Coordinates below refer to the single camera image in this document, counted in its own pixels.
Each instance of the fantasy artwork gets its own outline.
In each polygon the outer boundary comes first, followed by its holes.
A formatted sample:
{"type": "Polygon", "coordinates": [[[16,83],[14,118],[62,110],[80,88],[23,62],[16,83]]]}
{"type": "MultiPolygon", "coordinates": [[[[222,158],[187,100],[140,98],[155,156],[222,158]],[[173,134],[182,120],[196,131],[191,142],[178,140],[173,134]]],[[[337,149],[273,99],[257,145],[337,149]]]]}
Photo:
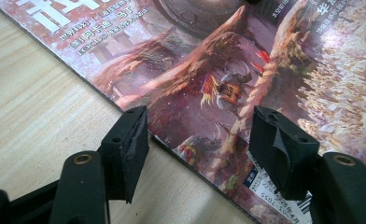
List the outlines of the fantasy artwork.
{"type": "Polygon", "coordinates": [[[366,164],[366,0],[0,0],[0,10],[261,223],[310,223],[248,153],[255,105],[366,164]]]}

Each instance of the wooden table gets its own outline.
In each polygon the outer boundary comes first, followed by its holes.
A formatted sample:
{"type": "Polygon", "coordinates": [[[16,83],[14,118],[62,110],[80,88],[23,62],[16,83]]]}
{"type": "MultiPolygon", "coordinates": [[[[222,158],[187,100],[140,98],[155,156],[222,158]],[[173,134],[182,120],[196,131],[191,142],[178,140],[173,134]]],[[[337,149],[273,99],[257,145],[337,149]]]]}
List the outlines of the wooden table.
{"type": "MultiPolygon", "coordinates": [[[[119,110],[0,13],[0,189],[10,200],[59,178],[64,160],[96,150],[119,110]]],[[[112,223],[252,223],[150,141],[133,204],[112,223]]]]}

